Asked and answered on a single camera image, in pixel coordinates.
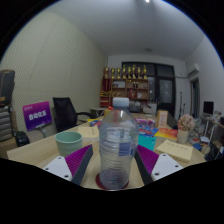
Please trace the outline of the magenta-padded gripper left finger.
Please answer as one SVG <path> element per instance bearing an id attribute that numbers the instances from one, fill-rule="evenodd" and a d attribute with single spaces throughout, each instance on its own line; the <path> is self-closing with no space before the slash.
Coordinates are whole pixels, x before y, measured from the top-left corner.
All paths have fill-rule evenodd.
<path id="1" fill-rule="evenodd" d="M 66 157 L 57 156 L 44 170 L 80 186 L 92 155 L 93 147 L 87 145 Z"/>

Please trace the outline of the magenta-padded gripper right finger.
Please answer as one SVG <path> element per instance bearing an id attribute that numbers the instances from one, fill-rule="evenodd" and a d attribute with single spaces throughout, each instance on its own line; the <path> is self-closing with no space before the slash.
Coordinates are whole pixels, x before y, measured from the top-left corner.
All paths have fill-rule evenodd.
<path id="1" fill-rule="evenodd" d="M 167 153 L 157 154 L 141 145 L 137 148 L 135 160 L 145 185 L 182 169 Z"/>

